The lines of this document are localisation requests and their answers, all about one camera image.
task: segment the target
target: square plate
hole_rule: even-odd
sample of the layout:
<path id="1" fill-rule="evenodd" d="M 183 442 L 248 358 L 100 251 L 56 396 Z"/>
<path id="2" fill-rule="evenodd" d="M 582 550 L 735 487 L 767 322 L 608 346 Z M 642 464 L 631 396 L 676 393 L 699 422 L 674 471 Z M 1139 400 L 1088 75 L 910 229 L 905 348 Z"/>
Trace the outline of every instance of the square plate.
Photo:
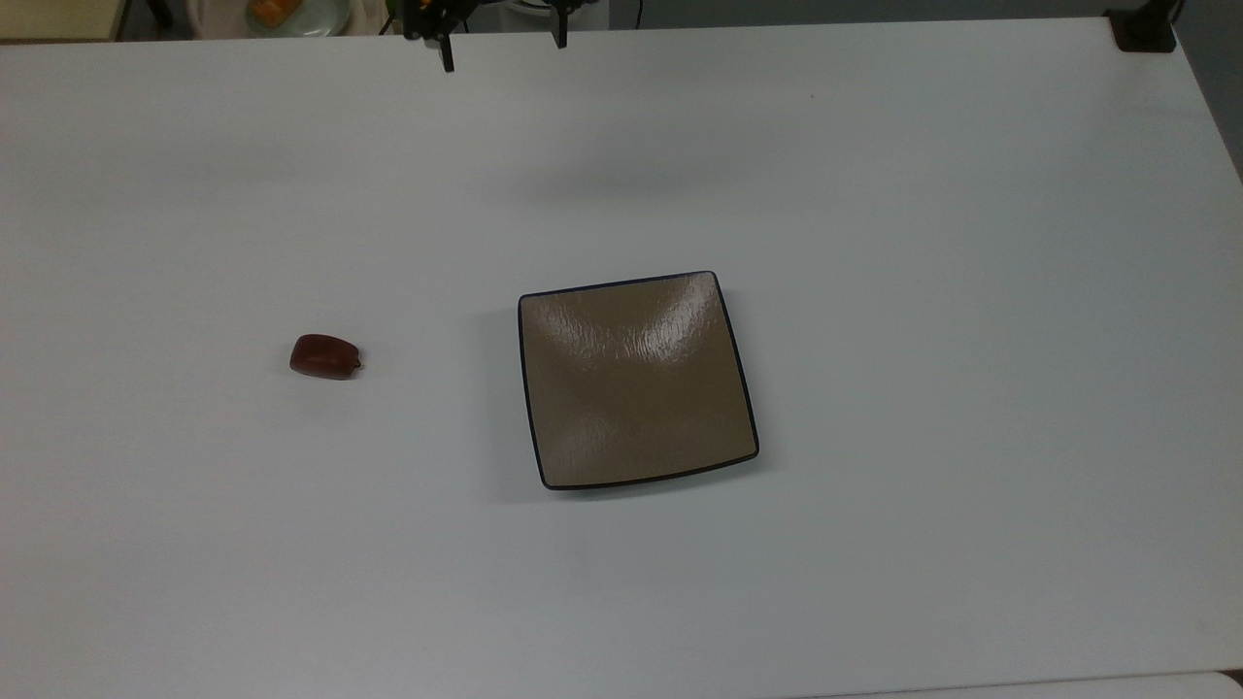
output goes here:
<path id="1" fill-rule="evenodd" d="M 705 471 L 759 453 L 713 272 L 518 300 L 527 417 L 552 490 Z"/>

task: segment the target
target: table surface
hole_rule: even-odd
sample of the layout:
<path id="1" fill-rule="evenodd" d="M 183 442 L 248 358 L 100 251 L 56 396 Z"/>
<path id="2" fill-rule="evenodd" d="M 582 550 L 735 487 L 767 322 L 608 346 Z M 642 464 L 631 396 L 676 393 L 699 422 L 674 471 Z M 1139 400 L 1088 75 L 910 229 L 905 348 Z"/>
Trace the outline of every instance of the table surface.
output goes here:
<path id="1" fill-rule="evenodd" d="M 0 47 L 0 695 L 1243 665 L 1243 188 L 1181 52 L 1095 19 L 455 49 Z M 700 269 L 759 458 L 543 490 L 518 296 Z M 362 376 L 290 372 L 307 332 Z"/>
<path id="2" fill-rule="evenodd" d="M 0 41 L 112 41 L 124 0 L 0 0 Z"/>

